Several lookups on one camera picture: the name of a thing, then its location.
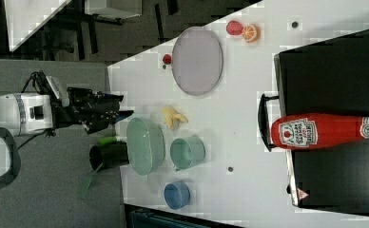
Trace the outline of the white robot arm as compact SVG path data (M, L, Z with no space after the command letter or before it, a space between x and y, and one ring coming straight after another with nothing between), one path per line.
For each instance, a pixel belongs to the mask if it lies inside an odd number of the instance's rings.
M133 114L120 108L123 99L122 95L78 87L68 88L65 96L53 91L1 95L0 140L8 149L10 168L0 176L0 189L10 185L21 168L17 137L51 135L73 124L81 125L88 134L99 132Z

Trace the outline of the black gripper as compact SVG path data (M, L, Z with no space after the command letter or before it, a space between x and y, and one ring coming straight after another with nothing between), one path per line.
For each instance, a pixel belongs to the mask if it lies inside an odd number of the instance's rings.
M134 113L133 110L120 111L123 95L79 87L69 87L67 93L69 105L54 108L55 128L80 124L87 133L96 133Z

